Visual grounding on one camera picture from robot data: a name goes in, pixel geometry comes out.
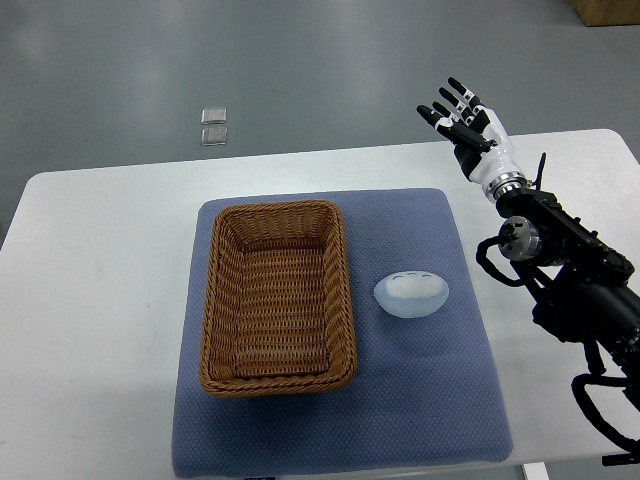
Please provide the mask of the black and white thumb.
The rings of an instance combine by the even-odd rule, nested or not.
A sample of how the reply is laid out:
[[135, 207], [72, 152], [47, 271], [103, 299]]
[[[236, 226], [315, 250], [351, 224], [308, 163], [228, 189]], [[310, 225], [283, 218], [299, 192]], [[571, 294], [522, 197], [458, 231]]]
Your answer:
[[495, 141], [485, 139], [478, 132], [452, 119], [439, 119], [436, 131], [454, 145], [470, 151], [489, 151], [496, 145]]

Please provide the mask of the black and white ring finger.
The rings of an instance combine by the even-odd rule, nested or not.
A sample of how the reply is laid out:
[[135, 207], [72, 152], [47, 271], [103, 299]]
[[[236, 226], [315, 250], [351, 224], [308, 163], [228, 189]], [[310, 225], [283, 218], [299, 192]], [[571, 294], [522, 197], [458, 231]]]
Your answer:
[[475, 116], [475, 94], [471, 90], [464, 88], [462, 92], [456, 91], [452, 93], [450, 90], [440, 87], [438, 92], [449, 104], [448, 107], [444, 108], [449, 117], [473, 118]]

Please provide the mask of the black and white middle finger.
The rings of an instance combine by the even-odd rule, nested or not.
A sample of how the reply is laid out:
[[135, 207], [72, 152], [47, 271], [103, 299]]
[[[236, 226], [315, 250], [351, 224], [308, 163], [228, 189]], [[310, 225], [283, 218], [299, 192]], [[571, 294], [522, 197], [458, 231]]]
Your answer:
[[432, 107], [433, 110], [440, 115], [436, 121], [437, 125], [454, 125], [461, 120], [460, 113], [463, 110], [463, 104], [460, 102], [447, 107], [442, 103], [434, 101]]

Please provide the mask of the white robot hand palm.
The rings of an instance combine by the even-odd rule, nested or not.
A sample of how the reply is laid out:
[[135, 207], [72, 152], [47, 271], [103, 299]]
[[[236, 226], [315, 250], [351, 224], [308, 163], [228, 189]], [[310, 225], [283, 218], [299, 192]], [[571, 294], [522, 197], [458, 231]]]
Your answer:
[[497, 201], [504, 193], [524, 187], [526, 178], [513, 159], [513, 145], [496, 113], [479, 106], [469, 127], [491, 141], [492, 146], [482, 153], [461, 145], [454, 147], [454, 155], [465, 178], [479, 184], [489, 201]]

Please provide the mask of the black and white little finger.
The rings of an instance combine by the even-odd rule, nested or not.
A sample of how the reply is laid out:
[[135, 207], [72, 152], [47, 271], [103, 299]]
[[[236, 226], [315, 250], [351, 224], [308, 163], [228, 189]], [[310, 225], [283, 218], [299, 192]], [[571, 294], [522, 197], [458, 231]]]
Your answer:
[[450, 87], [447, 92], [447, 101], [451, 105], [460, 102], [463, 104], [463, 110], [483, 110], [485, 108], [485, 104], [480, 98], [459, 80], [449, 77], [447, 82]]

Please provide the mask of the black and white index finger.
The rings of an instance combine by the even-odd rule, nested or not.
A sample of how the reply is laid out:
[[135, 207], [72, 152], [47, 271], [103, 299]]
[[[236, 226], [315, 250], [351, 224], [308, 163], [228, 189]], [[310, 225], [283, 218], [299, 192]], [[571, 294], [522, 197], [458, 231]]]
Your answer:
[[418, 105], [416, 111], [434, 130], [440, 128], [443, 116], [439, 112], [426, 105]]

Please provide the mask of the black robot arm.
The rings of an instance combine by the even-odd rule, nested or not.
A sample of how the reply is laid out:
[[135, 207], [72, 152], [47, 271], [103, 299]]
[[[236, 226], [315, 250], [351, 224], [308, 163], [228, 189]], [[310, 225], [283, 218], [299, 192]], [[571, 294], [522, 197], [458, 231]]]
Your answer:
[[628, 286], [629, 260], [567, 214], [556, 196], [529, 180], [514, 160], [504, 126], [455, 78], [440, 88], [441, 102], [418, 114], [454, 146], [465, 178], [504, 218], [482, 241], [476, 261], [495, 280], [525, 287], [536, 305], [533, 320], [562, 342], [581, 342], [590, 368], [601, 375], [604, 348], [629, 378], [639, 375], [639, 297]]

